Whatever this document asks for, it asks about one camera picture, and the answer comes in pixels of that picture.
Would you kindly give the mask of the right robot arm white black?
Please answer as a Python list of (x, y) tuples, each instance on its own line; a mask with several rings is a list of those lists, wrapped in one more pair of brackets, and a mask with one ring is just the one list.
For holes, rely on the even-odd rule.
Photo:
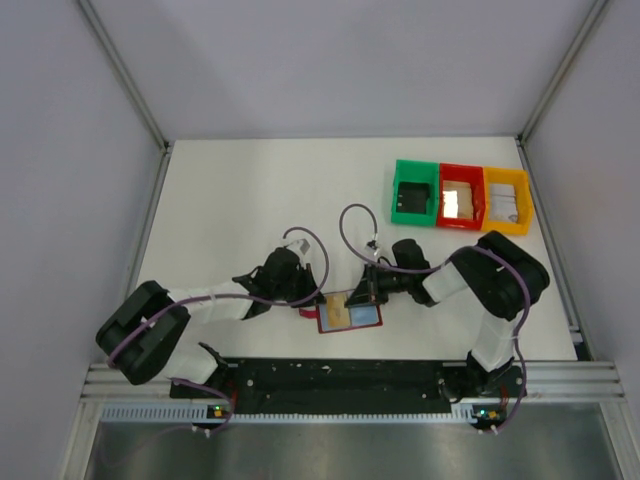
[(485, 309), (478, 337), (461, 373), (439, 379), (441, 395), (451, 402), (498, 390), (511, 369), (522, 323), (550, 285), (546, 268), (498, 231), (456, 250), (438, 268), (430, 266), (413, 239), (392, 246), (394, 266), (368, 263), (345, 306), (383, 305), (395, 293), (407, 293), (419, 305), (434, 307), (469, 290)]

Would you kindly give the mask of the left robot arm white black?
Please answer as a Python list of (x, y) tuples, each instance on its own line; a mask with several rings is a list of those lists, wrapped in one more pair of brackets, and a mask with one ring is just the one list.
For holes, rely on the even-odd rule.
[(304, 262), (308, 249), (307, 241), (292, 241), (251, 272), (211, 287), (170, 290), (146, 281), (101, 326), (96, 343), (133, 385), (154, 379), (204, 384), (223, 365), (204, 338), (207, 328), (255, 318), (276, 303), (301, 308), (324, 301)]

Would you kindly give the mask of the red leather card holder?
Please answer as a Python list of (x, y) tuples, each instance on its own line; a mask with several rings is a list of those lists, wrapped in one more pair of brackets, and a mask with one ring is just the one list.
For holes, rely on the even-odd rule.
[[(349, 297), (350, 291), (341, 292), (346, 293), (347, 298)], [(332, 292), (327, 294), (325, 296), (326, 303), (327, 297), (336, 293), (340, 292)], [(315, 310), (298, 310), (298, 314), (300, 317), (316, 321), (317, 329), (320, 334), (341, 333), (353, 330), (376, 328), (383, 325), (383, 319), (379, 307), (375, 305), (369, 305), (348, 308), (350, 312), (351, 326), (345, 329), (332, 330), (327, 325), (326, 303), (323, 305), (318, 305)]]

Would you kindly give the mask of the gold credit card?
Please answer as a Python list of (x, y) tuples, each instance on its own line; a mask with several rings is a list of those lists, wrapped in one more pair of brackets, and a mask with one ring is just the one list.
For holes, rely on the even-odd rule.
[(345, 306), (347, 294), (336, 293), (327, 297), (327, 325), (332, 330), (345, 329), (351, 326), (349, 309)]

